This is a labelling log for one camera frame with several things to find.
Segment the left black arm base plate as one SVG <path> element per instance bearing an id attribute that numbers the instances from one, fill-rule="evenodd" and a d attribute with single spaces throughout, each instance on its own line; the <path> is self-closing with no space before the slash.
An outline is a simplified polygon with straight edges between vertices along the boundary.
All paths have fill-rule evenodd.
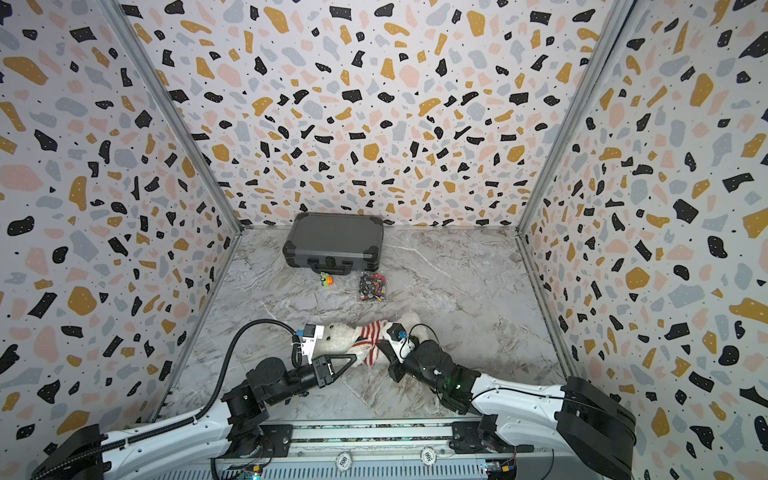
<path id="1" fill-rule="evenodd" d="M 284 458 L 292 441 L 292 424 L 267 424 L 233 428 L 226 458 Z"/>

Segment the white teddy bear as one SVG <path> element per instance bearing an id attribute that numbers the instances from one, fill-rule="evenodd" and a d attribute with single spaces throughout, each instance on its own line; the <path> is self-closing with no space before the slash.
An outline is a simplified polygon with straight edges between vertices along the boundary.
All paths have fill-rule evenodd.
<path id="1" fill-rule="evenodd" d="M 408 333 L 417 337 L 420 342 L 425 339 L 424 335 L 418 336 L 410 332 L 420 323 L 420 317 L 414 311 L 407 311 L 398 319 L 387 321 L 401 323 Z M 342 323 L 324 325 L 324 337 L 317 343 L 313 360 L 327 354 L 354 354 L 350 352 L 350 349 L 366 325 L 352 326 Z"/>

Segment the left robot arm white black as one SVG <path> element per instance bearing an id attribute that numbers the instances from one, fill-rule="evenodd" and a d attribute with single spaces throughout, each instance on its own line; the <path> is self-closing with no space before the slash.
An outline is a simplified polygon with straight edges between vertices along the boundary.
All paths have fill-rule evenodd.
<path id="1" fill-rule="evenodd" d="M 151 479 L 198 459 L 244 456 L 262 442 L 267 408 L 338 380 L 354 354 L 319 356 L 287 370 L 270 357 L 222 398 L 144 427 L 103 433 L 97 424 L 76 431 L 38 467 L 33 479 Z"/>

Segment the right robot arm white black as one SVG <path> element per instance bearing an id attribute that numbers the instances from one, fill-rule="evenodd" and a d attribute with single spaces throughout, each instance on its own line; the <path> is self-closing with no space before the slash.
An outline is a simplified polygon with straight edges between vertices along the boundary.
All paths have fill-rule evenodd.
<path id="1" fill-rule="evenodd" d="M 480 417 L 480 445 L 496 453 L 522 445 L 570 451 L 609 479 L 631 479 L 636 418 L 588 381 L 570 376 L 563 385 L 505 381 L 461 366 L 437 342 L 403 339 L 377 342 L 390 377 L 411 376 L 435 394 L 441 406 Z"/>

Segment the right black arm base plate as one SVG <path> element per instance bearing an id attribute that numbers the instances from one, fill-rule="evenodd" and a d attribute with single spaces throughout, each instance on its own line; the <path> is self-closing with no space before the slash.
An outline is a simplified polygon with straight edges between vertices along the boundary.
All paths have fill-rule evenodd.
<path id="1" fill-rule="evenodd" d="M 457 454 L 498 453 L 512 454 L 531 453 L 532 445 L 511 445 L 503 441 L 483 424 L 482 421 L 459 421 L 451 424 L 452 435 L 449 448 Z"/>

